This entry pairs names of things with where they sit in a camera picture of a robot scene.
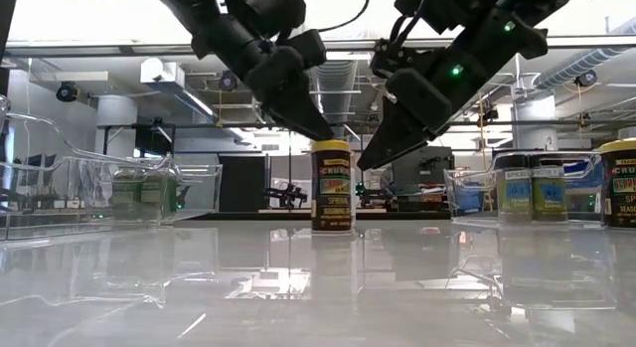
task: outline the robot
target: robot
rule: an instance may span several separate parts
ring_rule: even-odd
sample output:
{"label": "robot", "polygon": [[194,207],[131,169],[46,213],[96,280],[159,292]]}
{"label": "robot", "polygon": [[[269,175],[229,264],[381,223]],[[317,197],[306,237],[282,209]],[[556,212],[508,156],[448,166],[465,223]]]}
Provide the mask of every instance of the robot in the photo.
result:
{"label": "robot", "polygon": [[[161,1],[192,34],[197,57],[217,55],[276,123],[314,140],[333,138],[305,74],[327,60],[319,31],[291,35],[305,21],[303,0]],[[396,0],[401,17],[376,42],[371,62],[391,97],[358,166],[380,167],[426,145],[516,54],[545,55],[548,30],[535,26],[568,1]],[[464,30],[447,48],[419,52],[404,43],[420,19],[438,34]]]}

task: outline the robotic arm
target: robotic arm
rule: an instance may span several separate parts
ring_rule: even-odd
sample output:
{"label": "robotic arm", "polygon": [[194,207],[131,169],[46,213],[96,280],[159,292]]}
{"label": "robotic arm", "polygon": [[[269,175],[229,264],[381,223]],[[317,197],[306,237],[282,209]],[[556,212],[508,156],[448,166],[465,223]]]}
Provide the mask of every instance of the robotic arm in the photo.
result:
{"label": "robotic arm", "polygon": [[[192,34],[197,57],[216,54],[278,124],[314,140],[333,137],[304,74],[326,61],[320,35],[289,38],[305,20],[303,0],[161,1]],[[384,120],[358,166],[380,167],[425,145],[517,53],[545,55],[548,31],[534,27],[568,1],[397,0],[402,16],[390,38],[376,42],[371,62],[395,99],[384,97]],[[403,45],[419,19],[439,34],[465,29],[450,47],[419,52]]]}

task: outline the jar label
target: jar label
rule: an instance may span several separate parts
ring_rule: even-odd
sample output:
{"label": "jar label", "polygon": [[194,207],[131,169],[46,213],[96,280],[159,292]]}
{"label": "jar label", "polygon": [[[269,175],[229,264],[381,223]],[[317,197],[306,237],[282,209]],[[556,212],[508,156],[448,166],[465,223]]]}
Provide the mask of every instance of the jar label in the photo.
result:
{"label": "jar label", "polygon": [[530,171],[528,169],[506,172],[506,180],[530,179]]}
{"label": "jar label", "polygon": [[563,176],[563,167],[535,168],[533,178],[559,178]]}

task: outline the ceiling duct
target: ceiling duct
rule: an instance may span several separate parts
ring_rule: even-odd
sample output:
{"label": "ceiling duct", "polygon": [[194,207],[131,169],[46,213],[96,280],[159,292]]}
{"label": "ceiling duct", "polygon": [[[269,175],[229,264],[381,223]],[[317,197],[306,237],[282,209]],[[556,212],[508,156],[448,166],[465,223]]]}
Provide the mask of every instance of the ceiling duct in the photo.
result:
{"label": "ceiling duct", "polygon": [[[318,78],[316,99],[322,107],[325,119],[329,123],[339,123],[347,120],[347,113],[351,105],[351,91],[356,81],[358,61],[327,61],[325,64],[314,68]],[[337,138],[345,136],[344,127],[332,127]]]}
{"label": "ceiling duct", "polygon": [[[611,31],[608,35],[636,35],[636,17]],[[575,78],[618,57],[630,47],[592,49],[573,56],[564,64],[538,76],[533,86],[536,89],[551,89],[569,83]]]}
{"label": "ceiling duct", "polygon": [[[141,64],[141,83],[153,90],[173,95],[181,104],[201,117],[201,123],[217,123],[218,115],[186,84],[186,74],[177,63],[163,63],[151,58]],[[246,135],[236,128],[211,128],[211,136],[231,137],[244,141]]]}

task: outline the yellow lid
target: yellow lid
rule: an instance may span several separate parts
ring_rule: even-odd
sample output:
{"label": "yellow lid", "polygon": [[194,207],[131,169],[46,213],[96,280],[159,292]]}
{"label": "yellow lid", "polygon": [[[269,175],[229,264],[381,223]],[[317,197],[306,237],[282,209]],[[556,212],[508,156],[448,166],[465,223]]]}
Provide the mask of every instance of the yellow lid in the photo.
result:
{"label": "yellow lid", "polygon": [[616,152],[620,150],[630,150],[630,149],[636,150],[636,138],[627,138],[627,139],[605,143],[602,146],[600,146],[600,148],[598,148],[601,154]]}
{"label": "yellow lid", "polygon": [[311,142],[312,152],[320,152],[326,150],[341,150],[345,152],[351,151],[351,149],[349,149],[349,143],[337,139]]}

